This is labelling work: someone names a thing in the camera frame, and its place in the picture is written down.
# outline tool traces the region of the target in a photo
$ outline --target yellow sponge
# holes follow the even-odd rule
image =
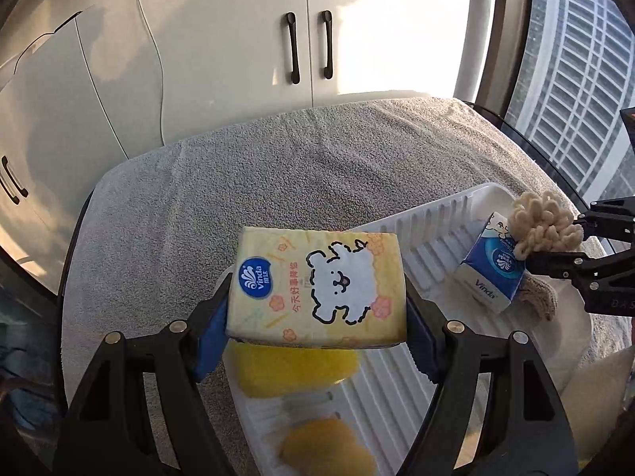
[[[360,363],[351,349],[302,349],[230,343],[238,384],[247,397],[277,397],[330,386]]]
[[[343,421],[311,421],[289,433],[281,458],[304,476],[372,476],[373,455]]]

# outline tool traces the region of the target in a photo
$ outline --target window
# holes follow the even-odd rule
[[[619,117],[635,107],[631,28],[611,0],[533,0],[531,16],[540,46],[531,64],[523,56],[507,122],[586,203],[635,195],[635,154]]]

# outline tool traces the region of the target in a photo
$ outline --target white cable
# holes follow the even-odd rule
[[[141,0],[137,0],[137,4],[139,5],[139,10],[141,11],[141,16],[144,18],[145,28],[148,29],[148,33],[150,34],[150,39],[152,39],[152,44],[154,45],[154,49],[157,52],[157,57],[159,58],[159,67],[161,68],[161,107],[159,109],[159,131],[161,133],[161,143],[165,146],[165,139],[163,138],[163,63],[161,62],[161,54],[159,53],[159,47],[157,46],[157,41],[154,40],[154,36],[152,35],[152,30],[150,30],[150,25],[148,24],[148,20],[145,17],[144,6],[141,4]]]

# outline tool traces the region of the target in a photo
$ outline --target yellow object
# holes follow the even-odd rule
[[[339,348],[406,340],[397,236],[245,227],[227,335],[252,343]]]
[[[281,458],[304,476],[373,476],[375,459],[343,421],[311,421],[289,433]]]
[[[247,397],[277,397],[330,386],[358,369],[351,349],[301,349],[231,342],[238,384]]]

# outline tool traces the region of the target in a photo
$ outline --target white plastic tray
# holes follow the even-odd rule
[[[396,233],[404,271],[448,320],[458,319],[475,332],[503,338],[515,329],[526,331],[561,390],[591,339],[590,317],[571,284],[548,280],[558,291],[558,309],[556,318],[546,322],[540,321],[529,305],[516,303],[494,315],[450,277],[474,244],[485,219],[493,211],[509,214],[512,201],[505,188],[482,184],[353,230]],[[408,453],[434,393],[434,385],[418,372],[405,344],[360,351],[360,370],[340,384],[274,399],[246,397],[237,385],[229,357],[224,361],[242,429],[262,476],[297,476],[279,460],[283,439],[304,421],[333,416],[347,422],[368,446],[378,474],[392,476]],[[481,375],[458,465],[470,461],[474,453],[487,387],[488,379]]]

